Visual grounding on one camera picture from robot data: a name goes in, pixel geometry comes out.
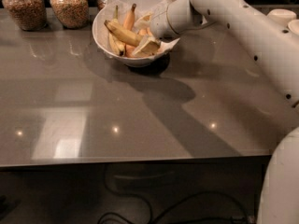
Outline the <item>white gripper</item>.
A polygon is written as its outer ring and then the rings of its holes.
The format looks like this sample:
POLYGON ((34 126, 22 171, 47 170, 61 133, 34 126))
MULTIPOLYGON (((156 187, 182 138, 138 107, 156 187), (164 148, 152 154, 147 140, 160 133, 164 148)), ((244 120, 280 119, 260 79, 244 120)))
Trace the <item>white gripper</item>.
MULTIPOLYGON (((167 11, 165 7, 157 7, 153 14, 146 13, 135 21, 136 29, 150 28, 152 34, 159 39, 166 40, 172 37, 172 30, 167 20, 167 11)), ((161 42, 154 36, 144 36, 139 45, 134 49, 134 57, 153 56, 158 52, 161 42)))

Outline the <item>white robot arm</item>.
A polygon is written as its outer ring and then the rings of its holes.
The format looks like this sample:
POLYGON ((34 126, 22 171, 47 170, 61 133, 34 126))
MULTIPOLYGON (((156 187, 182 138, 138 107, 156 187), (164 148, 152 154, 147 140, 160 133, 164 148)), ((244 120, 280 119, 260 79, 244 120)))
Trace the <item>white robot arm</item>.
MULTIPOLYGON (((244 0, 176 0, 154 7, 150 29, 162 40, 195 27, 201 17, 225 26, 293 109, 299 106, 299 36, 244 0)), ((257 224, 299 224, 299 128, 272 154, 257 224)))

